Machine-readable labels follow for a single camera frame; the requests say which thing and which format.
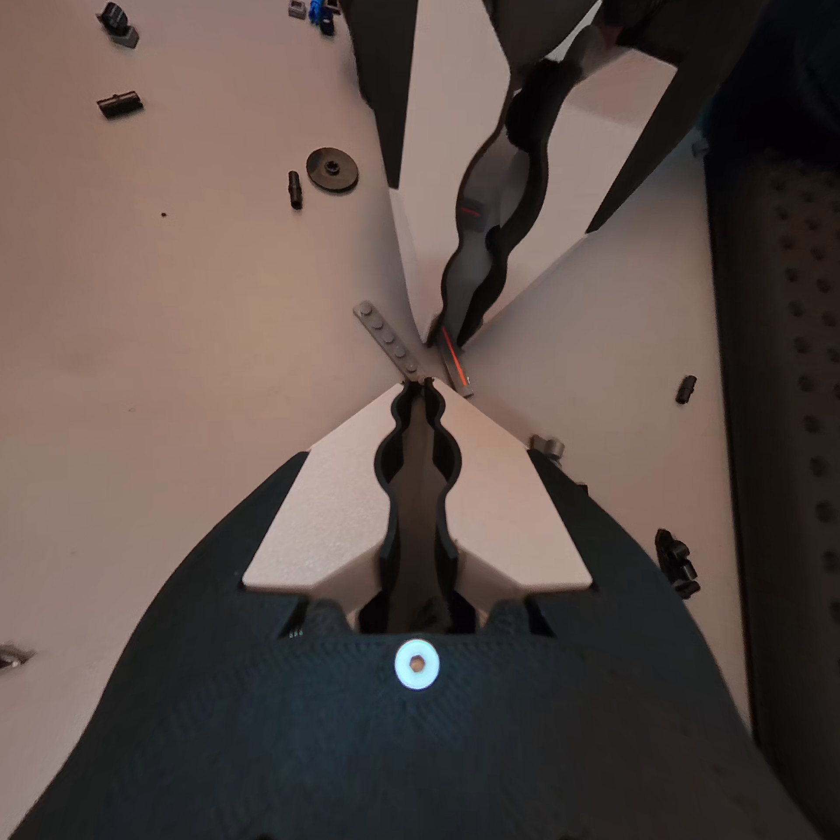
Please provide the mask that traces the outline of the black round lego dish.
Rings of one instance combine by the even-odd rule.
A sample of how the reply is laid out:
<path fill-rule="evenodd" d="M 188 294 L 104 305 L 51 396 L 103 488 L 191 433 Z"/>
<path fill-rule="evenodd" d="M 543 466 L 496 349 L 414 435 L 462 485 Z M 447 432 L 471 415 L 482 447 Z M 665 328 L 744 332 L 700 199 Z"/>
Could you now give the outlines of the black round lego dish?
<path fill-rule="evenodd" d="M 357 186 L 360 177 L 354 158 L 333 147 L 311 152 L 306 166 L 310 182 L 327 193 L 348 193 Z"/>

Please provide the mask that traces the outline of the black and grey lego piece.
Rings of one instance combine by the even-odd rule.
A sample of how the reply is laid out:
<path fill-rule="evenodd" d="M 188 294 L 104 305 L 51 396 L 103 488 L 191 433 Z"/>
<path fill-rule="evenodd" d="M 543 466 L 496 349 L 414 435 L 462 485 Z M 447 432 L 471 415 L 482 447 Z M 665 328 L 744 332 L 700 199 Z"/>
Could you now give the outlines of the black and grey lego piece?
<path fill-rule="evenodd" d="M 113 44 L 127 49 L 136 48 L 140 35 L 119 4 L 113 1 L 106 2 L 96 18 Z"/>

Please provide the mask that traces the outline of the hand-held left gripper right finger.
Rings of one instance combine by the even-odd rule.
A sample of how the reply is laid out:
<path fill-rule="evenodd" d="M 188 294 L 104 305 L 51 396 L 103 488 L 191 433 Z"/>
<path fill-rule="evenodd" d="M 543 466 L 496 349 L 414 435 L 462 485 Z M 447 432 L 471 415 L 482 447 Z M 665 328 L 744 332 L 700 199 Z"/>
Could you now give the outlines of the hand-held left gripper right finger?
<path fill-rule="evenodd" d="M 475 632 L 500 602 L 582 592 L 593 579 L 532 451 L 442 381 L 423 383 L 423 513 L 441 632 Z"/>

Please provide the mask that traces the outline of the black lego ball-joint connector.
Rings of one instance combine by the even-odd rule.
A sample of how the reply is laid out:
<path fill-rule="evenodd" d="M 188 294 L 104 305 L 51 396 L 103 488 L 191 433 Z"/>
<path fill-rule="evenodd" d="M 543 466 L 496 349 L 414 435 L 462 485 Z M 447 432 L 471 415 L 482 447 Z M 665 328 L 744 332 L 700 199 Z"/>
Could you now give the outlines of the black lego ball-joint connector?
<path fill-rule="evenodd" d="M 683 601 L 689 600 L 700 591 L 700 583 L 688 546 L 662 528 L 657 530 L 654 544 L 658 566 L 668 583 Z"/>

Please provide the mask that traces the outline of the black dimpled foam mat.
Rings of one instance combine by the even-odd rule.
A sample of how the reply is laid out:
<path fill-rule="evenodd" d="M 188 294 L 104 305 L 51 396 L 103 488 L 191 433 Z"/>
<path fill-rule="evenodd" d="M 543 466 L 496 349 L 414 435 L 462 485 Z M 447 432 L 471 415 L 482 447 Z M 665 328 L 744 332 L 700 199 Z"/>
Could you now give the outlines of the black dimpled foam mat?
<path fill-rule="evenodd" d="M 718 145 L 705 171 L 753 729 L 838 838 L 838 170 Z"/>

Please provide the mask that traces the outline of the long grey studded lego plate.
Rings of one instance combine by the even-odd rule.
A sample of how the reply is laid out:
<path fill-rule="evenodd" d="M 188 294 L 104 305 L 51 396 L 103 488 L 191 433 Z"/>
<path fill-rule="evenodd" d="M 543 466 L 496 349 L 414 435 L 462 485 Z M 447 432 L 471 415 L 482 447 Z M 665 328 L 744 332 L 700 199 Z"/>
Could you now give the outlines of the long grey studded lego plate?
<path fill-rule="evenodd" d="M 361 301 L 353 307 L 353 314 L 405 381 L 422 383 L 425 380 L 426 375 L 415 355 L 373 303 Z"/>

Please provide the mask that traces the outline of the grey lego piece red stripe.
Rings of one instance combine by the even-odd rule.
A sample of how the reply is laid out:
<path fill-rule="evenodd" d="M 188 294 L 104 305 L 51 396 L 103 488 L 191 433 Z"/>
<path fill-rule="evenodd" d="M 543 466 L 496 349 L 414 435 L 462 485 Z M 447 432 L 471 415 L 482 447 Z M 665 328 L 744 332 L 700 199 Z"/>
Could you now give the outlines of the grey lego piece red stripe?
<path fill-rule="evenodd" d="M 472 397 L 475 392 L 459 357 L 457 344 L 449 337 L 448 331 L 443 325 L 438 328 L 436 345 L 452 389 L 464 398 Z"/>

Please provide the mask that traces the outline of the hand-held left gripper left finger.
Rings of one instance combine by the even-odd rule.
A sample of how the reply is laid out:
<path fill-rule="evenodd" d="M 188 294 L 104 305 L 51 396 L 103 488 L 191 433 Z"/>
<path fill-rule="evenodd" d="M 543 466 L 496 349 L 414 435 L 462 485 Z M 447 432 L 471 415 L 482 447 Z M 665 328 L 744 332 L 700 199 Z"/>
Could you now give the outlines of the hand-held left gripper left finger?
<path fill-rule="evenodd" d="M 414 401 L 414 382 L 394 385 L 310 447 L 244 588 L 333 601 L 361 632 L 386 631 L 401 564 L 392 481 Z"/>

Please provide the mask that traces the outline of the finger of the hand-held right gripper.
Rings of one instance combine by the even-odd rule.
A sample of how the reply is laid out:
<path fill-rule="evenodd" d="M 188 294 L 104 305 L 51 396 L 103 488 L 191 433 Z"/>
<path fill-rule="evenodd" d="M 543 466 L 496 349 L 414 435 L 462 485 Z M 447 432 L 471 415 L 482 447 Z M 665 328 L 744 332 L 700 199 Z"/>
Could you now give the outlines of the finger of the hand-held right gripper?
<path fill-rule="evenodd" d="M 610 51 L 588 74 L 575 59 L 543 59 L 532 70 L 507 112 L 515 153 L 458 346 L 587 236 L 675 75 L 674 65 L 630 48 Z"/>
<path fill-rule="evenodd" d="M 392 214 L 419 339 L 445 312 L 460 242 L 457 206 L 476 157 L 498 132 L 511 72 L 480 1 L 417 4 L 402 164 Z"/>

